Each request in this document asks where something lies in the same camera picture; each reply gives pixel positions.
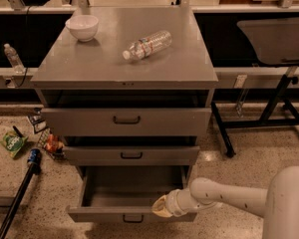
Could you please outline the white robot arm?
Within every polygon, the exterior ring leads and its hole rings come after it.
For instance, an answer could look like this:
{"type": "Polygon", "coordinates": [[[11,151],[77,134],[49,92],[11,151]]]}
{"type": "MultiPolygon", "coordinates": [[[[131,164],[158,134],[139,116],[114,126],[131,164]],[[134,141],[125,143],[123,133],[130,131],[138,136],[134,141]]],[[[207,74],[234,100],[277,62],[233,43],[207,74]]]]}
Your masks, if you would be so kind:
{"type": "Polygon", "coordinates": [[[299,239],[299,166],[278,172],[266,189],[220,184],[196,178],[188,188],[160,197],[151,211],[180,217],[224,203],[263,219],[262,239],[299,239]]]}

